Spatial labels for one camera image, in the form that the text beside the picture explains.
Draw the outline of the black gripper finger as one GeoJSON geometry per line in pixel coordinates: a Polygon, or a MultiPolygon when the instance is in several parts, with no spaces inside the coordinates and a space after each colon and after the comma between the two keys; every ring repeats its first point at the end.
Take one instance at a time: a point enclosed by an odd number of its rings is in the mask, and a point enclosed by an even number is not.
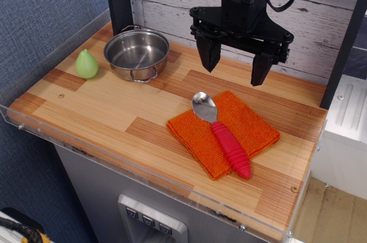
{"type": "Polygon", "coordinates": [[[272,67],[273,56],[266,53],[256,54],[252,63],[251,85],[260,86],[263,84],[268,72],[272,67]]]}
{"type": "Polygon", "coordinates": [[[221,58],[221,42],[197,32],[196,43],[203,67],[211,72],[221,58]]]}

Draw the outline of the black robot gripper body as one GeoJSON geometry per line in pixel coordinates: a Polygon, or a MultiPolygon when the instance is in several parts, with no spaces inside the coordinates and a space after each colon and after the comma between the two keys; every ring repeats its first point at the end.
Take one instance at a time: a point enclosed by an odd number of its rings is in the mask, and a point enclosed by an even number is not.
{"type": "Polygon", "coordinates": [[[252,54],[268,52],[272,63],[286,62],[294,36],[267,14],[267,0],[221,0],[217,7],[193,7],[192,35],[209,38],[252,54]]]}

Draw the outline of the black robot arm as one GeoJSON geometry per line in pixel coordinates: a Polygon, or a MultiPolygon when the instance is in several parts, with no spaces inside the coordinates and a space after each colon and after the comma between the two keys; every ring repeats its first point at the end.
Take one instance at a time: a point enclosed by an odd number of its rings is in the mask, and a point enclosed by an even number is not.
{"type": "Polygon", "coordinates": [[[294,35],[270,19],[270,0],[221,0],[219,7],[193,7],[191,34],[203,67],[211,72],[230,46],[254,55],[251,85],[262,85],[273,65],[286,62],[294,35]]]}

